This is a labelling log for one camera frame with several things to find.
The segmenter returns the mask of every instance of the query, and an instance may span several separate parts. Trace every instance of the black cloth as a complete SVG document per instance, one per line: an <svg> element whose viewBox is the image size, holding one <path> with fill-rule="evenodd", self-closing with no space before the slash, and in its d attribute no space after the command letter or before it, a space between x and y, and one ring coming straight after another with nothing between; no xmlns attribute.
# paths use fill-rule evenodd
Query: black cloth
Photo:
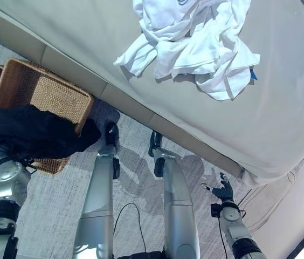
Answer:
<svg viewBox="0 0 304 259"><path fill-rule="evenodd" d="M129 256L119 257L118 259L166 259L164 253L160 251L148 252L148 253L138 253Z"/></svg>
<svg viewBox="0 0 304 259"><path fill-rule="evenodd" d="M0 108L0 145L10 147L11 155L26 153L32 158L66 158L83 152L101 137L95 122L88 119L80 137L75 124L33 105Z"/></svg>

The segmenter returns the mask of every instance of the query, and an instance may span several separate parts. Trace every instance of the robot leg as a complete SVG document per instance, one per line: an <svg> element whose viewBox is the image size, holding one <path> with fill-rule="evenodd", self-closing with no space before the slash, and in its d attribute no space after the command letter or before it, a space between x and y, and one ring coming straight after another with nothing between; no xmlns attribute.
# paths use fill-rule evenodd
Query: robot leg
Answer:
<svg viewBox="0 0 304 259"><path fill-rule="evenodd" d="M112 143L97 155L78 223L73 258L113 258L113 179L119 177L120 168L115 153Z"/></svg>
<svg viewBox="0 0 304 259"><path fill-rule="evenodd" d="M155 159L155 175L164 178L165 255L169 259L199 259L191 196L174 154L161 148L161 140L159 133L152 133L149 154Z"/></svg>

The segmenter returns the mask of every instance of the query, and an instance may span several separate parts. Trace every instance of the gray carpet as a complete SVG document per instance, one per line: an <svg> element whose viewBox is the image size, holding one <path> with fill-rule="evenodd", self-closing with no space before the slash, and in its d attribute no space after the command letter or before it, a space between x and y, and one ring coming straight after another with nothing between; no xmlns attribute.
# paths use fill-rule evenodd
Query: gray carpet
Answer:
<svg viewBox="0 0 304 259"><path fill-rule="evenodd" d="M0 46L0 64L19 55ZM91 118L102 130L107 121L117 122L121 148L118 157L121 176L114 180L114 220L128 202L141 211L141 226L148 251L161 250L164 240L163 180L153 174L154 163L148 156L151 130L112 106L97 100ZM19 214L16 236L18 254L35 258L71 258L77 221L85 199L95 156L103 138L83 153L75 153L65 169L51 176L37 172L29 183L27 200ZM210 217L210 204L218 202L200 187L201 182L219 186L218 167L204 161L178 144L164 139L163 147L177 153L177 161L187 180L195 206L202 258L225 258L219 236L218 221ZM241 200L249 190L230 176L236 195ZM121 214L114 236L115 257L143 251L137 224L137 212L127 207Z"/></svg>

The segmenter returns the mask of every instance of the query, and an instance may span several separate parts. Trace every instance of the bed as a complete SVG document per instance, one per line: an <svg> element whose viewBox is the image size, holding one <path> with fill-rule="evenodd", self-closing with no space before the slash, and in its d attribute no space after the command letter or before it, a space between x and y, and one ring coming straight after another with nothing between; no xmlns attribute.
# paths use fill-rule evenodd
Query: bed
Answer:
<svg viewBox="0 0 304 259"><path fill-rule="evenodd" d="M254 68L258 80L225 101L200 91L190 75L155 80L153 63L139 77L113 65L141 33L131 0L0 1L0 19L46 44L43 51L36 46L42 57L45 51L57 51L131 98L122 107L120 95L109 91L107 95L115 97L110 104L249 185L281 178L304 157L304 4L300 0L252 1L240 38L252 52L261 54ZM42 61L60 72L62 62L52 56ZM85 88L95 96L103 94L96 84ZM136 102L141 105L138 115ZM153 115L145 115L144 109Z"/></svg>

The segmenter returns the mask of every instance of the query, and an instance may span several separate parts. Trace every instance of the black cable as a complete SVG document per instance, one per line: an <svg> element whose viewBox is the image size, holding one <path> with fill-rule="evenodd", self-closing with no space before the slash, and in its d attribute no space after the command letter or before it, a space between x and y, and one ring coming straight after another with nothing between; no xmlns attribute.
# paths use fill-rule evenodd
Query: black cable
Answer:
<svg viewBox="0 0 304 259"><path fill-rule="evenodd" d="M253 189L250 189L249 192L240 200L240 202L237 204L237 206L239 206L243 200L248 196L248 194L252 191Z"/></svg>
<svg viewBox="0 0 304 259"><path fill-rule="evenodd" d="M245 209L242 209L240 212L244 212L244 214L242 215L242 219L244 219L245 215L247 215L247 211Z"/></svg>
<svg viewBox="0 0 304 259"><path fill-rule="evenodd" d="M126 208L128 205L134 205L135 208L136 208L136 210L137 210L137 218L138 218L138 221L139 221L140 234L141 234L141 237L142 237L143 247L144 247L144 250L145 250L145 253L146 253L145 239L143 238L142 230L141 230L141 224L140 224L140 211L139 211L139 208L137 207L137 205L136 205L135 203L130 202L130 203L124 205L123 208L120 210L119 216L117 217L116 222L115 222L114 235L115 235L116 225L117 225L117 223L118 223L118 220L119 220L119 218L120 218L120 215L121 215L123 209Z"/></svg>
<svg viewBox="0 0 304 259"><path fill-rule="evenodd" d="M226 257L226 259L227 259L227 252L226 252L226 248L225 248L225 244L224 244L224 240L223 240L222 228L220 227L220 219L219 219L219 218L218 218L218 223L219 223L220 237L222 238L222 243L223 243L223 247L224 247L224 251L225 251L225 257Z"/></svg>

